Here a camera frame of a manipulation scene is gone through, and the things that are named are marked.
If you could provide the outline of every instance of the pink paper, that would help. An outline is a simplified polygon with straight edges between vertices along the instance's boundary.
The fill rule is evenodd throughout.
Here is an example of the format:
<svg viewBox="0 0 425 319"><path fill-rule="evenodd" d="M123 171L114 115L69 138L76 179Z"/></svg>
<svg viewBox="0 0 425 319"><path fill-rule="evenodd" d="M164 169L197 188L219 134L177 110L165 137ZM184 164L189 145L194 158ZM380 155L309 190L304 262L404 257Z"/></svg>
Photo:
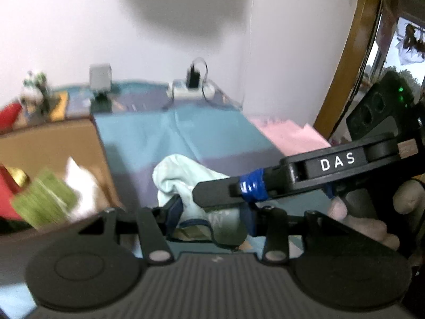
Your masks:
<svg viewBox="0 0 425 319"><path fill-rule="evenodd" d="M249 119L285 156L323 148L330 144L312 126L303 128L291 120Z"/></svg>

